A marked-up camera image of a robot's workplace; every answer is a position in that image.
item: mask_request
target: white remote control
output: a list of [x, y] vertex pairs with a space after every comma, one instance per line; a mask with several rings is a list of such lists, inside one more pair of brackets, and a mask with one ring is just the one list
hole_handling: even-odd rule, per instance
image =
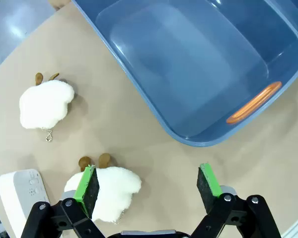
[[34, 169], [0, 176], [0, 196], [17, 238], [20, 238], [34, 203], [49, 202], [41, 175]]

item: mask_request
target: sheep ear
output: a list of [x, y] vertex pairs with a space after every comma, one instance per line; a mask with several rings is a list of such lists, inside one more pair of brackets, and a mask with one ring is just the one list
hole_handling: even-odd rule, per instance
[[88, 156], [81, 157], [78, 162], [81, 172], [84, 172], [86, 167], [88, 167], [89, 165], [93, 165], [93, 164], [94, 164], [94, 162], [92, 162], [91, 158]]
[[111, 167], [111, 166], [113, 166], [113, 163], [111, 161], [110, 154], [104, 153], [104, 154], [99, 156], [98, 167], [100, 169], [105, 169], [105, 168], [108, 168], [108, 167]]
[[43, 75], [41, 73], [37, 73], [35, 75], [35, 86], [40, 85], [42, 81], [43, 81]]
[[48, 81], [54, 80], [60, 73], [53, 74]]

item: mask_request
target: beige table surface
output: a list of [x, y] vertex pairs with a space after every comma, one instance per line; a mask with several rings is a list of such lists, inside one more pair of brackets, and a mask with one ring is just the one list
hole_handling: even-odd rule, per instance
[[[19, 122], [19, 97], [42, 72], [60, 72], [77, 96], [54, 140]], [[121, 230], [192, 232], [205, 215], [196, 188], [197, 167], [209, 162], [221, 184], [240, 197], [263, 195], [281, 232], [298, 218], [298, 79], [264, 113], [227, 141], [194, 148], [172, 139], [92, 27], [72, 3], [44, 22], [0, 66], [0, 175], [35, 168], [51, 203], [78, 172], [78, 160], [111, 153], [143, 180]], [[0, 219], [14, 237], [0, 200]], [[232, 237], [226, 229], [222, 237]], [[75, 237], [66, 232], [65, 237]]]

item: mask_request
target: metal screw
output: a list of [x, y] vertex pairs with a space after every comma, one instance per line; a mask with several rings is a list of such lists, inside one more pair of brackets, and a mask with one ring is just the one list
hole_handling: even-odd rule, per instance
[[73, 203], [73, 202], [72, 202], [71, 200], [66, 201], [65, 206], [69, 207], [69, 206], [71, 206], [72, 203]]
[[232, 200], [232, 198], [230, 197], [230, 195], [225, 195], [224, 200], [226, 202], [230, 202]]
[[42, 205], [39, 206], [40, 210], [43, 210], [45, 207], [46, 207], [45, 204], [42, 204]]
[[257, 204], [258, 203], [258, 198], [257, 197], [252, 197], [252, 203]]

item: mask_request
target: plush toy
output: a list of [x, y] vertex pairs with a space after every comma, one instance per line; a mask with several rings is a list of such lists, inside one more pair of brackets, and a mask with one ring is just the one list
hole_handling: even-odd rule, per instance
[[54, 74], [47, 82], [43, 75], [35, 75], [35, 86], [20, 97], [20, 122], [26, 129], [40, 128], [48, 132], [46, 141], [52, 141], [52, 128], [68, 113], [68, 103], [74, 98], [74, 89], [67, 83], [55, 80]]
[[[93, 164], [87, 156], [79, 160], [79, 166], [87, 162]], [[97, 168], [97, 178], [99, 192], [92, 213], [92, 220], [100, 219], [105, 222], [120, 222], [124, 211], [129, 208], [132, 196], [138, 193], [141, 188], [141, 180], [138, 175], [125, 168], [110, 166], [112, 164], [110, 154], [105, 153], [99, 157], [99, 167]], [[72, 176], [65, 185], [64, 192], [76, 190], [83, 172]]]

